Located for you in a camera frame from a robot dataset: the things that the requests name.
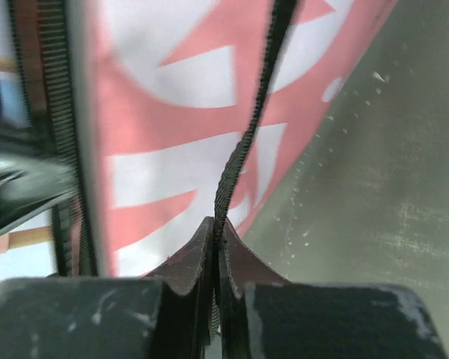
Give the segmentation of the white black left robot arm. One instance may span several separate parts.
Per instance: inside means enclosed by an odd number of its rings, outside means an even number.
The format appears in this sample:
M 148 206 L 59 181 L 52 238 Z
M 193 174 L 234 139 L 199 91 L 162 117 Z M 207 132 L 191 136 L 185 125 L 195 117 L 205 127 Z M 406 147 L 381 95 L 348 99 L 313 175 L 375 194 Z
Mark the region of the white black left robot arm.
M 0 236 L 75 195 L 73 168 L 33 130 L 0 120 Z

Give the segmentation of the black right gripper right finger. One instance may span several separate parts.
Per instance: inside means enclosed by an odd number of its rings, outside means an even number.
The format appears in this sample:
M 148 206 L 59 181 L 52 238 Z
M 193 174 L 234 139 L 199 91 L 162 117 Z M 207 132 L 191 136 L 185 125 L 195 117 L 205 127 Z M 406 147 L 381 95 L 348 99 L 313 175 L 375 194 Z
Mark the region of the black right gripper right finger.
M 218 249 L 225 358 L 445 358 L 422 300 L 382 283 L 293 283 L 224 226 Z

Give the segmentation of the pink sport racket bag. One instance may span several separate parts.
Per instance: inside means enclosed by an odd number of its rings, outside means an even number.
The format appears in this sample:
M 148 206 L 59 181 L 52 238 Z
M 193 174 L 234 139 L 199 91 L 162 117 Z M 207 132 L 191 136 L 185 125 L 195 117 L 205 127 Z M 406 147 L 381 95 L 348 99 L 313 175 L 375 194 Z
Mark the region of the pink sport racket bag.
M 19 1 L 54 120 L 74 110 L 88 274 L 141 276 L 213 213 L 263 68 L 271 1 Z M 245 232 L 394 7 L 300 1 L 230 202 Z

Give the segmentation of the pink tiered shelf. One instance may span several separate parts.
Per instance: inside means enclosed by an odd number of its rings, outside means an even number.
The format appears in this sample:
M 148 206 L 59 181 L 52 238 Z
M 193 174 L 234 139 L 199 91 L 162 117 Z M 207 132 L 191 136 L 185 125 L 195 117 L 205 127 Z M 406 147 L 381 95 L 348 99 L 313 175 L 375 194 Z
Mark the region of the pink tiered shelf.
M 0 56 L 0 73 L 16 72 L 13 60 Z M 28 125 L 25 115 L 25 100 L 18 79 L 0 79 L 0 124 L 11 125 L 13 128 L 24 129 Z M 31 149 L 12 139 L 0 137 L 0 153 L 18 156 L 18 154 L 30 154 Z M 47 211 L 36 213 L 34 216 L 9 228 L 0 234 L 0 254 L 12 248 L 19 248 L 45 242 L 48 239 L 42 233 L 25 234 L 26 230 L 41 230 L 48 225 L 46 220 Z

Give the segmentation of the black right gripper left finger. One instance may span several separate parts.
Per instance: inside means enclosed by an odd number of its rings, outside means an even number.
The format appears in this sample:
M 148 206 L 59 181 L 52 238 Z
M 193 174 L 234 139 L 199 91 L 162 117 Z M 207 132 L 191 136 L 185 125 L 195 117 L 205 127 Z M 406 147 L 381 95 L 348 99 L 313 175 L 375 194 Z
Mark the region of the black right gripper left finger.
M 213 220 L 144 277 L 0 282 L 0 358 L 202 358 Z

